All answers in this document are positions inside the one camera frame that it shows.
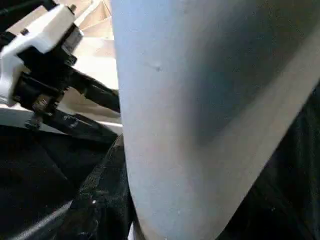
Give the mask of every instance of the screw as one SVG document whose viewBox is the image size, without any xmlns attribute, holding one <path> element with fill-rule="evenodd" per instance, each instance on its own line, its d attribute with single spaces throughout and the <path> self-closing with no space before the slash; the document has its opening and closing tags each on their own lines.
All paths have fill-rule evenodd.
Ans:
<svg viewBox="0 0 320 240">
<path fill-rule="evenodd" d="M 71 12 L 75 12 L 75 10 L 77 9 L 77 6 L 76 5 L 74 5 L 74 4 L 72 4 L 70 7 L 69 7 L 69 9 L 70 9 L 70 11 Z"/>
<path fill-rule="evenodd" d="M 29 33 L 28 29 L 24 28 L 20 32 L 23 36 L 27 35 Z"/>
</svg>

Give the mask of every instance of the gray surface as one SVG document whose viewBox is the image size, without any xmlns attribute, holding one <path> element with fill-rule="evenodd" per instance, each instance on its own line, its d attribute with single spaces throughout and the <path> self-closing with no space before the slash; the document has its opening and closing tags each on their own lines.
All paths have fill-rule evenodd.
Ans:
<svg viewBox="0 0 320 240">
<path fill-rule="evenodd" d="M 320 2 L 112 4 L 129 184 L 144 235 L 213 240 L 318 81 Z"/>
</svg>

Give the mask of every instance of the black cloth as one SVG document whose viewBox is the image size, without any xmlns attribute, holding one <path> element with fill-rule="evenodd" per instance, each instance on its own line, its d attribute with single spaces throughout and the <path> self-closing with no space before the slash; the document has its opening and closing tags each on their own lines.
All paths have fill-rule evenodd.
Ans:
<svg viewBox="0 0 320 240">
<path fill-rule="evenodd" d="M 134 217 L 123 136 L 81 185 L 56 240 L 126 240 Z"/>
<path fill-rule="evenodd" d="M 320 240 L 320 84 L 219 240 Z"/>
<path fill-rule="evenodd" d="M 110 144 L 0 126 L 0 238 L 73 199 Z"/>
</svg>

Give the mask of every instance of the black fabric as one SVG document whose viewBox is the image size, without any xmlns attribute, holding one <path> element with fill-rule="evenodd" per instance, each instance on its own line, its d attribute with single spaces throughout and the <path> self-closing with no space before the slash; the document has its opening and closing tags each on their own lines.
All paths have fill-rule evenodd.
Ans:
<svg viewBox="0 0 320 240">
<path fill-rule="evenodd" d="M 320 84 L 219 240 L 320 240 Z"/>
<path fill-rule="evenodd" d="M 71 200 L 110 145 L 0 126 L 0 238 Z"/>
<path fill-rule="evenodd" d="M 120 136 L 86 178 L 56 240 L 126 240 L 134 217 Z"/>
</svg>

